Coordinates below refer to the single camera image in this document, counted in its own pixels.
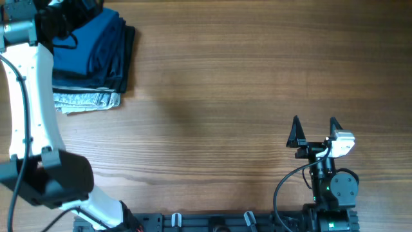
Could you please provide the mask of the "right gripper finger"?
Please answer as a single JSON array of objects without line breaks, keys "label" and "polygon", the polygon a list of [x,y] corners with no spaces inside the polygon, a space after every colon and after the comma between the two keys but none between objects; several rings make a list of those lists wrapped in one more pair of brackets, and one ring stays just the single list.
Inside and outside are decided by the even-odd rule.
[{"label": "right gripper finger", "polygon": [[330,118],[330,136],[334,137],[335,131],[342,130],[342,126],[339,124],[335,117]]},{"label": "right gripper finger", "polygon": [[299,117],[296,115],[293,118],[292,129],[286,142],[288,148],[299,148],[306,145],[306,137],[301,126]]}]

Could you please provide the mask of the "blue polo shirt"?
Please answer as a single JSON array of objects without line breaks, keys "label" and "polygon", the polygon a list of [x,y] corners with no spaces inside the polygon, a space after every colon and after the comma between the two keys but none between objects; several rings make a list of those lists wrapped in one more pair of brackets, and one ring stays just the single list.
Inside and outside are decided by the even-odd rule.
[{"label": "blue polo shirt", "polygon": [[73,45],[74,40],[54,39],[53,69],[77,75],[93,75],[106,71],[112,58],[116,56],[122,42],[124,20],[117,11],[104,8],[103,11],[73,35],[78,43],[75,49],[64,49],[63,45]]}]

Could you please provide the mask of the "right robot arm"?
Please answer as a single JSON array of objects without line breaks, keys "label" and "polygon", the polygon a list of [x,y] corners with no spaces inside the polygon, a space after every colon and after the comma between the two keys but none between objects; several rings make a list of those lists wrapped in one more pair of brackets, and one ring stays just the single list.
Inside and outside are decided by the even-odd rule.
[{"label": "right robot arm", "polygon": [[298,213],[286,213],[284,222],[292,231],[355,231],[354,214],[359,177],[347,168],[337,169],[335,159],[351,151],[355,136],[344,130],[336,118],[330,119],[330,135],[322,142],[307,141],[299,117],[293,118],[286,146],[295,148],[295,158],[306,159],[310,174],[313,204]]}]

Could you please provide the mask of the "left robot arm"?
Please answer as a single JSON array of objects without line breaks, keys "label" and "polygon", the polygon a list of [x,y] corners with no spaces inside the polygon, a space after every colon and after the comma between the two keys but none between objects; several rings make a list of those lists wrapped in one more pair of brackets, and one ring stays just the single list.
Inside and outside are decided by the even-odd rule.
[{"label": "left robot arm", "polygon": [[52,93],[53,39],[73,34],[103,10],[102,1],[6,1],[1,6],[1,62],[12,112],[10,159],[1,165],[1,183],[15,203],[74,213],[97,231],[139,231],[127,206],[94,183],[86,157],[66,151]]}]

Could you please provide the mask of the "folded dark blue garment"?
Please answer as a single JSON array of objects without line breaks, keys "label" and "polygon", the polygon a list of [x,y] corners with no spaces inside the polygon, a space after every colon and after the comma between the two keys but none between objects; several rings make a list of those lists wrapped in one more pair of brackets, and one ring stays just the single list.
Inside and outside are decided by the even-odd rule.
[{"label": "folded dark blue garment", "polygon": [[74,31],[75,49],[54,49],[52,84],[61,88],[103,88],[123,78],[126,22],[104,13]]}]

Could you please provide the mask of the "folded light grey garment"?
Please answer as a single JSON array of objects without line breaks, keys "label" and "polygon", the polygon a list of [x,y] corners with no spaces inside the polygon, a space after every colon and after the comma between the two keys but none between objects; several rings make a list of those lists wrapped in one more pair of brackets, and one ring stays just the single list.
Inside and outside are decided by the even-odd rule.
[{"label": "folded light grey garment", "polygon": [[119,93],[54,93],[57,111],[64,114],[109,110],[120,105]]}]

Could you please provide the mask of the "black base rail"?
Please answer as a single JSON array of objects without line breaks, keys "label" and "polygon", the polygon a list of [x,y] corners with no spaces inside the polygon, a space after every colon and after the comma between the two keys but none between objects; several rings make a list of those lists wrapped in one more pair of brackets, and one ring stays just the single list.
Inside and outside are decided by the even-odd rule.
[{"label": "black base rail", "polygon": [[356,211],[332,211],[309,213],[304,211],[281,211],[282,221],[273,213],[254,214],[203,214],[163,215],[161,213],[136,214],[147,232],[275,232],[275,231],[360,231]]}]

